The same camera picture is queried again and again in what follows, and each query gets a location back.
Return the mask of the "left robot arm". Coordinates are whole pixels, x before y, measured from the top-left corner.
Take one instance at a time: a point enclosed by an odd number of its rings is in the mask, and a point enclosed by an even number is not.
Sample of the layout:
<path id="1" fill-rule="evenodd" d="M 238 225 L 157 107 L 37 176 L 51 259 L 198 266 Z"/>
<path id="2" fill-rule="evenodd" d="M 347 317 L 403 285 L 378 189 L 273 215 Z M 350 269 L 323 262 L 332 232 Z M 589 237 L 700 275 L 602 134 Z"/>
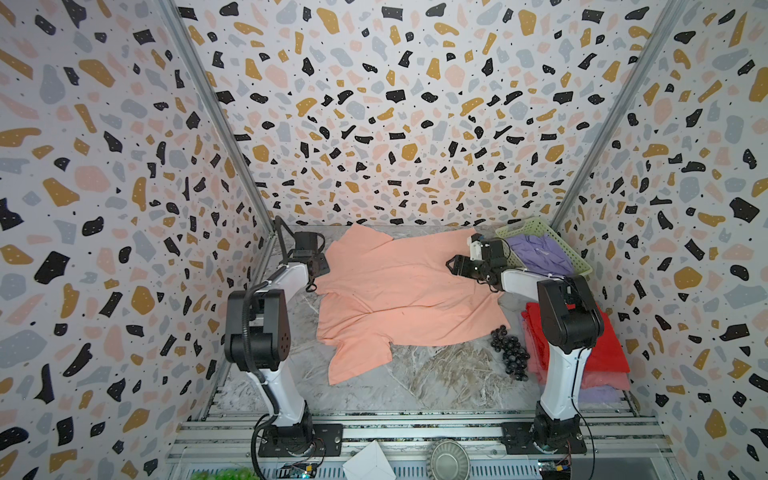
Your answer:
<path id="1" fill-rule="evenodd" d="M 330 272 L 325 236 L 293 231 L 280 217 L 273 221 L 282 260 L 261 283 L 231 293 L 227 300 L 225 358 L 256 386 L 267 407 L 256 437 L 266 450 L 299 455 L 314 445 L 306 400 L 298 392 L 287 359 L 292 338 L 288 302 L 316 290 L 316 279 Z"/>

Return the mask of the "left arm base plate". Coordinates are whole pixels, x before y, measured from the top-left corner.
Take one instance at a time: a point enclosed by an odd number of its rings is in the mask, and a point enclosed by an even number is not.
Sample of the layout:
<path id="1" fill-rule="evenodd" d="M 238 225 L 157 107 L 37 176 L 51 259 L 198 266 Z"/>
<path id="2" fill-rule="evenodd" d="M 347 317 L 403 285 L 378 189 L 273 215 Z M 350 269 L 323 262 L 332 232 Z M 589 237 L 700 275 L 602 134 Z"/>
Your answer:
<path id="1" fill-rule="evenodd" d="M 258 447 L 259 458 L 339 457 L 344 439 L 344 427 L 340 423 L 318 424 L 311 427 L 269 426 Z"/>

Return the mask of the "pink graphic t-shirt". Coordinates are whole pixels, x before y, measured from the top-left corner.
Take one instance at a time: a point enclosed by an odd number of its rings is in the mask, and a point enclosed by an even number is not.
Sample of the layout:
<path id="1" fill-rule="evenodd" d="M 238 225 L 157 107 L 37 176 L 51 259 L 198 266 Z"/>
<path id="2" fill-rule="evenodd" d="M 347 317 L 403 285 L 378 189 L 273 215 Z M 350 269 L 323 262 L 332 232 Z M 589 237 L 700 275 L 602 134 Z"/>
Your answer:
<path id="1" fill-rule="evenodd" d="M 355 225 L 326 252 L 317 339 L 335 354 L 337 385 L 392 361 L 391 348 L 473 341 L 506 324 L 498 294 L 450 273 L 446 263 L 469 252 L 473 230 L 395 239 Z"/>

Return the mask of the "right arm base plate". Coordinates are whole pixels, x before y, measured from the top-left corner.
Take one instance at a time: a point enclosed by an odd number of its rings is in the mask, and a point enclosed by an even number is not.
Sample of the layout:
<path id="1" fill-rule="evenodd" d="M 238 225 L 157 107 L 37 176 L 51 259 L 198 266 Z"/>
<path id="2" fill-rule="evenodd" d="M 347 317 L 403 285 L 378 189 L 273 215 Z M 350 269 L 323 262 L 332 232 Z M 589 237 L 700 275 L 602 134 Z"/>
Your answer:
<path id="1" fill-rule="evenodd" d="M 510 455 L 538 455 L 567 453 L 585 454 L 578 418 L 553 423 L 534 419 L 528 422 L 501 424 L 501 443 Z"/>

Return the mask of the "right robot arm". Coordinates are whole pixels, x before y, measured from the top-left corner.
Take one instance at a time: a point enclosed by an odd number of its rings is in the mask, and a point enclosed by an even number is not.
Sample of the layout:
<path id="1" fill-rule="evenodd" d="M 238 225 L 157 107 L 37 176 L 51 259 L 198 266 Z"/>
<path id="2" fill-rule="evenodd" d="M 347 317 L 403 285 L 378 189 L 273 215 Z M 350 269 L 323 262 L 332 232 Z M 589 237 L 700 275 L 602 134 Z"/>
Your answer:
<path id="1" fill-rule="evenodd" d="M 502 444 L 510 455 L 565 455 L 587 451 L 578 407 L 583 374 L 592 349 L 604 332 L 600 310 L 580 274 L 540 273 L 514 266 L 515 254 L 501 238 L 474 234 L 470 254 L 446 262 L 455 276 L 470 278 L 493 291 L 515 293 L 538 302 L 549 348 L 546 384 L 530 422 L 502 425 Z"/>

